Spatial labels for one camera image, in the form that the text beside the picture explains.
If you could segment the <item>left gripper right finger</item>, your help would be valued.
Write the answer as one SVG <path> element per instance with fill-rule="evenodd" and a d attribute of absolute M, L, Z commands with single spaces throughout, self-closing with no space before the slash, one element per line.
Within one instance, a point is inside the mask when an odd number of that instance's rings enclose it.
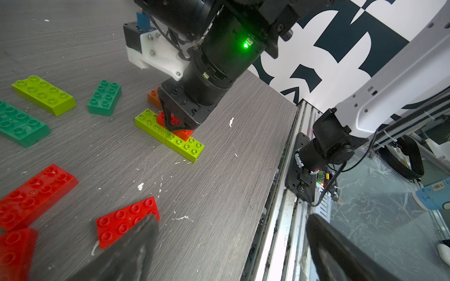
<path fill-rule="evenodd" d="M 308 217 L 306 233 L 320 281 L 398 280 L 320 215 Z"/>

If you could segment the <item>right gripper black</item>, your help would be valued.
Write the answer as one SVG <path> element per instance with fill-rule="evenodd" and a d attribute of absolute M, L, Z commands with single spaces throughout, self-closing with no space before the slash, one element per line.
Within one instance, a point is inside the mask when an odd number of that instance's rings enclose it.
<path fill-rule="evenodd" d="M 158 90 L 166 129 L 196 130 L 233 84 L 233 80 L 202 59 L 190 62 L 179 81 L 170 78 Z"/>

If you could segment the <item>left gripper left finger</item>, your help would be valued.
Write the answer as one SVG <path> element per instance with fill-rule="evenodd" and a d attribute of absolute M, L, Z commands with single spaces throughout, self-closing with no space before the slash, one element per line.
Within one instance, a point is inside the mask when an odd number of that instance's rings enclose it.
<path fill-rule="evenodd" d="M 158 220 L 149 214 L 68 280 L 146 281 L 158 235 Z"/>

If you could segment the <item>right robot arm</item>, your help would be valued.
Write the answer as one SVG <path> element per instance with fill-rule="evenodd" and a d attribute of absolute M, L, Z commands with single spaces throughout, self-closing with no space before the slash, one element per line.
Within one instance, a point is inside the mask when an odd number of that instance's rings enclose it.
<path fill-rule="evenodd" d="M 197 129 L 249 68 L 323 110 L 300 151 L 311 171 L 348 161 L 379 126 L 450 85 L 448 1 L 138 1 L 143 35 L 171 54 L 128 48 L 169 75 L 158 95 L 170 131 Z"/>

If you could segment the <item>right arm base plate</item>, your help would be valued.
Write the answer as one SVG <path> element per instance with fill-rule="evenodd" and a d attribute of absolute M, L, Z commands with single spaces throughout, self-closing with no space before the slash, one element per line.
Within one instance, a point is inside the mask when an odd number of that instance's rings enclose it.
<path fill-rule="evenodd" d="M 318 206 L 324 198 L 324 195 L 316 198 L 315 194 L 317 173 L 326 166 L 325 159 L 316 150 L 315 144 L 316 139 L 310 140 L 302 132 L 297 134 L 285 180 L 286 188 L 312 207 Z"/>

